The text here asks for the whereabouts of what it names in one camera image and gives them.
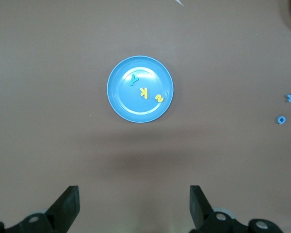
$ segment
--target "blue plate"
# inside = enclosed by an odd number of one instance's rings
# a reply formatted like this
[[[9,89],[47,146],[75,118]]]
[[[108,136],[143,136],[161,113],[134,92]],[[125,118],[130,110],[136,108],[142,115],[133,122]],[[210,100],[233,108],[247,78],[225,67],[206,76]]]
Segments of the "blue plate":
[[[147,56],[129,57],[111,72],[107,95],[112,108],[122,118],[146,123],[168,109],[174,86],[162,63]]]

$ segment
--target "plastic plate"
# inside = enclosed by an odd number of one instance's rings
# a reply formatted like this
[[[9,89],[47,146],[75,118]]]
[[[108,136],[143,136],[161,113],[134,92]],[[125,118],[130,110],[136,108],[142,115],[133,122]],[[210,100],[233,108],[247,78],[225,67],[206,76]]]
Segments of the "plastic plate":
[[[107,84],[112,108],[122,118],[135,123],[150,122],[163,115],[173,93],[168,70],[147,56],[129,57],[120,62],[111,72]]]

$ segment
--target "screw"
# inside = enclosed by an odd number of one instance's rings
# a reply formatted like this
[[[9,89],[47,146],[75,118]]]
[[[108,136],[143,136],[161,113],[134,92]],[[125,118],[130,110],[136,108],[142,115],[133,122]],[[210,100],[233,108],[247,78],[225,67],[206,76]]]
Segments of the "screw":
[[[31,217],[28,222],[33,223],[33,222],[36,222],[37,220],[39,220],[39,217],[34,216],[34,217]]]
[[[261,229],[263,229],[263,230],[268,229],[268,226],[266,225],[265,222],[258,221],[258,222],[256,222],[256,225],[257,225],[257,227],[259,227],[259,228],[261,228]]]
[[[224,214],[221,214],[221,213],[218,213],[216,215],[217,219],[221,220],[221,221],[225,221],[226,220],[226,217]]]

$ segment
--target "white object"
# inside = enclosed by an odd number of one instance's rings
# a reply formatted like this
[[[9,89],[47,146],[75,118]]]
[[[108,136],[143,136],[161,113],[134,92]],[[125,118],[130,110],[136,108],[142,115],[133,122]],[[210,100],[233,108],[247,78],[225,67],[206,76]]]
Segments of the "white object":
[[[183,6],[183,4],[181,3],[181,1],[180,1],[180,0],[176,0],[176,2],[180,3],[180,4]]]

